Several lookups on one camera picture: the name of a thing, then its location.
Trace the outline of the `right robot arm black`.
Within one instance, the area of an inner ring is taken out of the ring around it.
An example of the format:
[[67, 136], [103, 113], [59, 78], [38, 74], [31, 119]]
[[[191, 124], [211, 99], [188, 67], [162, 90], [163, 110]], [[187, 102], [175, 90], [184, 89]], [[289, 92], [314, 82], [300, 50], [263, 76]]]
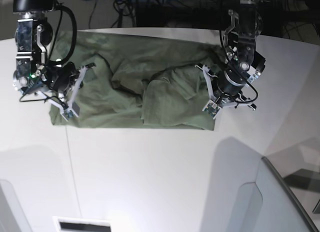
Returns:
[[[71, 21], [71, 45], [67, 55], [57, 61], [51, 59], [58, 30], [53, 30], [47, 12], [66, 13]], [[13, 13], [17, 20], [14, 39], [17, 47], [13, 87], [21, 93], [19, 102], [25, 103], [28, 95], [40, 96], [59, 109], [66, 120], [80, 115], [76, 97], [83, 86], [86, 72], [96, 65], [89, 63], [80, 68], [70, 61], [76, 47], [77, 22], [72, 10], [57, 0], [13, 0]]]

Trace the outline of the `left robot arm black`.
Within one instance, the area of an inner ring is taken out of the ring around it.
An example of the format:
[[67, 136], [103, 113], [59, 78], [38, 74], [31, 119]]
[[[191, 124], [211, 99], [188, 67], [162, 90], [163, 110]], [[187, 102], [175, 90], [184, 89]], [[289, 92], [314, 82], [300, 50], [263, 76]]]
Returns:
[[[253, 89], [265, 69], [266, 59], [256, 51], [257, 37], [263, 29], [263, 19], [258, 12], [262, 0], [220, 0], [219, 10], [228, 11], [229, 26], [219, 31], [219, 40], [225, 61], [215, 72], [205, 64], [198, 63], [208, 91], [208, 102], [203, 112], [216, 118], [224, 108], [247, 106], [256, 110], [259, 93]], [[244, 87], [253, 89], [254, 98], [244, 96]]]

